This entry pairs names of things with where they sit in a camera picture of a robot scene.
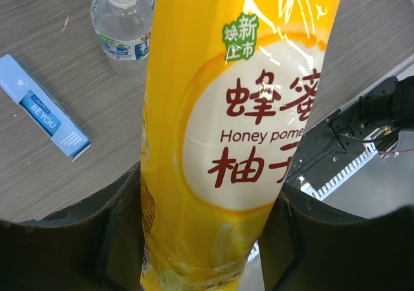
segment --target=blue package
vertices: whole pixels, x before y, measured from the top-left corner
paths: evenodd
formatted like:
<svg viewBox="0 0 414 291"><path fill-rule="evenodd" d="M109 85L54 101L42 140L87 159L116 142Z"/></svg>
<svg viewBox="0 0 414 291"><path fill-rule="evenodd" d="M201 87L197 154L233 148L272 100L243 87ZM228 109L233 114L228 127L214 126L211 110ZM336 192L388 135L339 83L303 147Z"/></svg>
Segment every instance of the blue package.
<svg viewBox="0 0 414 291"><path fill-rule="evenodd" d="M10 55L0 58L0 87L67 156L76 159L91 146L88 137L50 92L36 83Z"/></svg>

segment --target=honey pomelo tea package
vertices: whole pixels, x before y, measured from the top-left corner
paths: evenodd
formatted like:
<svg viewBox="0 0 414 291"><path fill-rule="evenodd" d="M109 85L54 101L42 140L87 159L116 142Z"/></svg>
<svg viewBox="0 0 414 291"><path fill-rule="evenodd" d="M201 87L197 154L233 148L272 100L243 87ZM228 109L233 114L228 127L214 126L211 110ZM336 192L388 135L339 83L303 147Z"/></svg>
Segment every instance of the honey pomelo tea package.
<svg viewBox="0 0 414 291"><path fill-rule="evenodd" d="M303 135L339 2L157 0L141 147L147 291L237 288Z"/></svg>

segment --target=gray table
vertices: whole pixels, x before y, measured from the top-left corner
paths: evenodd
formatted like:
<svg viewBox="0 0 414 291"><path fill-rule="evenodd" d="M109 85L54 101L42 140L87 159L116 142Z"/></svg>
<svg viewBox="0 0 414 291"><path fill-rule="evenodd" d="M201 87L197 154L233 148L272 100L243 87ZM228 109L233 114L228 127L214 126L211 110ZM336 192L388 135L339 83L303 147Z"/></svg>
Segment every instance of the gray table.
<svg viewBox="0 0 414 291"><path fill-rule="evenodd" d="M90 3L0 0L0 56L15 56L93 141L71 162L0 91L2 219L40 219L102 189L140 158L145 72L111 71ZM414 53L413 38L410 0L342 0L308 127Z"/></svg>

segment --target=red chinese text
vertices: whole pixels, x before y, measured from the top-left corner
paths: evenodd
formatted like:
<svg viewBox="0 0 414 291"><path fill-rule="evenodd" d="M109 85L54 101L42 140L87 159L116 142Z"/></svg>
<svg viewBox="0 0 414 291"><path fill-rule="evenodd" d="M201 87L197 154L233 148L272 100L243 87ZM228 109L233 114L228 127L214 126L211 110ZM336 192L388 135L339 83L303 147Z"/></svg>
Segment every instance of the red chinese text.
<svg viewBox="0 0 414 291"><path fill-rule="evenodd" d="M275 100L280 100L281 96L274 90L273 82L274 74L263 69L260 77L256 80L256 84L260 85L260 90L250 94L246 87L241 86L240 78L238 78L236 88L227 90L226 101L229 104L227 115L254 116L256 125L261 123L263 117L276 115L276 111L272 111L272 103ZM255 111L245 113L243 104L248 99L254 100L258 104L253 107Z"/></svg>
<svg viewBox="0 0 414 291"><path fill-rule="evenodd" d="M285 111L287 109L297 107L296 111L300 115L299 120L307 120L314 103L316 91L318 90L320 77L320 72L318 73L316 69L313 69L313 74L302 78L303 81L309 81L309 83L306 83L303 87L298 86L300 79L296 78L290 85L290 89L294 89L296 92L302 93L302 96L300 96L293 102L290 102L286 105L282 105L280 107L280 111Z"/></svg>
<svg viewBox="0 0 414 291"><path fill-rule="evenodd" d="M222 186L224 176L228 169L232 170L231 183L257 182L263 172L265 160L261 157L254 156L255 153L256 147L254 146L248 159L237 163L235 158L228 158L228 147L225 147L221 158L213 161L217 165L207 171L210 174L217 173L217 180L215 181L214 187L220 188Z"/></svg>
<svg viewBox="0 0 414 291"><path fill-rule="evenodd" d="M281 151L288 151L290 149L294 149L295 147L297 147L299 145L299 142L293 142L291 144L287 144L284 145L283 147L280 148ZM279 179L277 181L277 183L282 183L283 181L285 181L287 173L289 171L290 165L293 161L293 155L288 157L286 162L280 162L280 163L275 163L275 164L271 164L269 165L270 169L279 169L279 168L286 168L285 174L283 175L283 177L281 179Z"/></svg>

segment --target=plastic packaging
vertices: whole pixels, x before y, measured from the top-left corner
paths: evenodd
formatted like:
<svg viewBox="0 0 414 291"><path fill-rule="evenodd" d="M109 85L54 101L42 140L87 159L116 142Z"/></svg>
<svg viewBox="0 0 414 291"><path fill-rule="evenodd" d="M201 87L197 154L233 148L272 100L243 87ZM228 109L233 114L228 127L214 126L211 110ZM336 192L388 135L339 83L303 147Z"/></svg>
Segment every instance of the plastic packaging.
<svg viewBox="0 0 414 291"><path fill-rule="evenodd" d="M148 55L154 0L93 0L91 19L115 72L142 70Z"/></svg>
<svg viewBox="0 0 414 291"><path fill-rule="evenodd" d="M144 100L147 291L235 290L312 105L340 0L157 0Z"/></svg>

